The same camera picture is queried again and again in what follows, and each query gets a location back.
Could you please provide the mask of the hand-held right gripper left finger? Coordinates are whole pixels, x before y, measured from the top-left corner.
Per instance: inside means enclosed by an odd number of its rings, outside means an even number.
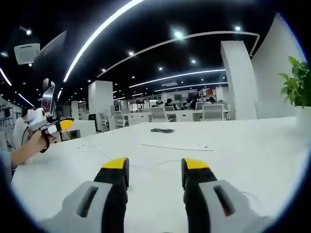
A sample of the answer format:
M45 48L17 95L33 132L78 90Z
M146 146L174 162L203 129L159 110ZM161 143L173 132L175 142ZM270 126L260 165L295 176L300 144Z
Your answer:
M93 181L64 198L55 216L38 224L46 233L122 233L128 187L129 159L110 160Z

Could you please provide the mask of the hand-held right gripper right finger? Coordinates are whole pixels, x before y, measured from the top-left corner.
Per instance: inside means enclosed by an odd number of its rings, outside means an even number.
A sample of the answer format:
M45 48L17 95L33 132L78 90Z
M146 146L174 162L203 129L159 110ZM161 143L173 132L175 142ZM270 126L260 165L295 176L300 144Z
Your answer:
M207 163L183 158L181 173L190 233L262 233L272 224L271 217L251 209L241 191L218 180Z

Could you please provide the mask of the person's left hand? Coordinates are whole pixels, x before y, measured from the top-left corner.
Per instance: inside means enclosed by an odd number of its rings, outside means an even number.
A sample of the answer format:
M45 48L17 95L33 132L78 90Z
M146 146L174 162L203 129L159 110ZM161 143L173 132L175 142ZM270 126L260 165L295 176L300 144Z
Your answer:
M48 136L50 145L56 142L60 142L60 134L57 133L56 136ZM38 153L47 147L47 142L42 135L42 131L35 132L31 139L28 141L27 145L30 148L31 154Z

